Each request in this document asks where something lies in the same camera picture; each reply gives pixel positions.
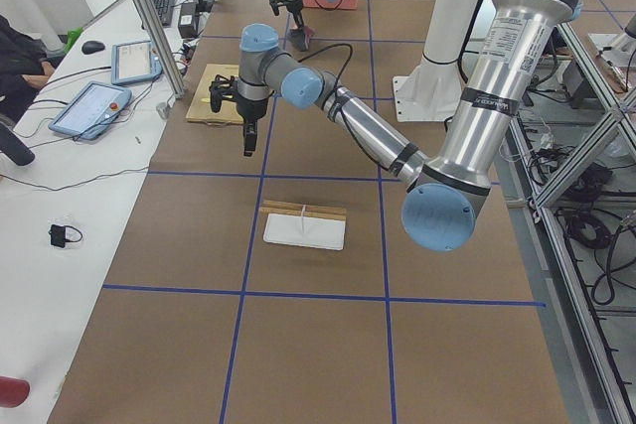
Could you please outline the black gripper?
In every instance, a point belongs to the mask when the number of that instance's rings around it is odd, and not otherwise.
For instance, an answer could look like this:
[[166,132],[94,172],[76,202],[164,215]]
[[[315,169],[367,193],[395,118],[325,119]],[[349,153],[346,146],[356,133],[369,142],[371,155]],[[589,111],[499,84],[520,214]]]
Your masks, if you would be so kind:
[[269,97],[262,99],[249,99],[238,96],[237,112],[243,119],[243,155],[251,157],[257,145],[257,122],[267,112]]
[[285,6],[292,15],[292,28],[304,28],[304,20],[302,18],[303,0],[286,0]]

